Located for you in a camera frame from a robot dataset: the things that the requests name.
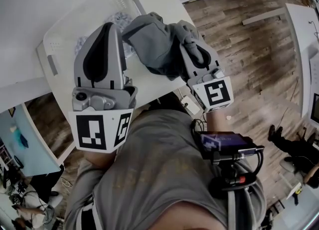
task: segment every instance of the patterned cloth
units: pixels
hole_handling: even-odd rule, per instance
[[[109,16],[104,23],[112,22],[118,26],[121,33],[123,30],[133,21],[132,17],[124,12],[117,12],[114,15]],[[75,57],[78,55],[79,51],[81,50],[82,46],[84,45],[84,42],[87,40],[87,36],[82,36],[78,39],[76,46],[74,48],[74,54]],[[130,57],[135,51],[134,48],[128,45],[127,43],[123,42],[124,47],[124,54],[125,58]]]

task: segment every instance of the person in black clothes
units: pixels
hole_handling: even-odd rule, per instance
[[[319,151],[313,147],[315,134],[308,139],[299,141],[286,140],[281,136],[283,128],[280,126],[278,130],[275,126],[270,126],[268,140],[273,142],[277,148],[288,153],[291,157],[285,158],[286,162],[292,162],[294,166],[304,173],[304,182],[312,188],[319,187]]]

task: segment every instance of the black and white square marker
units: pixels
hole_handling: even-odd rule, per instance
[[[131,114],[132,113],[126,113],[121,115],[118,130],[116,132],[114,147],[116,147],[118,144],[125,140],[130,123]]]
[[[103,116],[76,116],[79,146],[81,148],[106,150]]]
[[[224,80],[205,84],[204,87],[210,106],[230,101],[229,93]]]

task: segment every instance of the black shoe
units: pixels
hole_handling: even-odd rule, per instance
[[[276,131],[276,136],[277,136],[278,138],[281,138],[282,132],[283,132],[283,128],[280,126],[280,127],[277,129],[277,131]]]
[[[268,140],[269,141],[272,141],[273,140],[273,137],[276,133],[276,129],[275,129],[275,126],[272,124],[269,128],[269,131],[268,131]]]

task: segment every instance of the person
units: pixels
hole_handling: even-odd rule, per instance
[[[282,137],[283,127],[277,130],[271,125],[268,140],[273,142],[277,148],[288,153],[291,157],[285,158],[288,164],[305,173],[304,183],[312,188],[319,187],[319,151],[313,147],[316,134],[312,134],[308,141],[304,139],[290,141]]]
[[[22,230],[26,227],[37,229],[48,224],[54,217],[54,207],[63,199],[63,196],[51,189],[60,179],[64,166],[59,172],[34,176],[30,185],[24,192],[22,205],[13,205],[17,210],[18,218],[12,221],[15,229]]]
[[[229,130],[221,110],[206,117],[208,131]],[[65,229],[227,229],[228,200],[213,198],[208,190],[221,171],[202,159],[191,123],[170,93],[132,122],[117,153],[86,152],[68,200]],[[238,165],[244,168],[247,162]],[[240,213],[254,214],[257,228],[266,212],[261,183],[246,194],[251,203],[241,200],[241,210],[236,205]]]

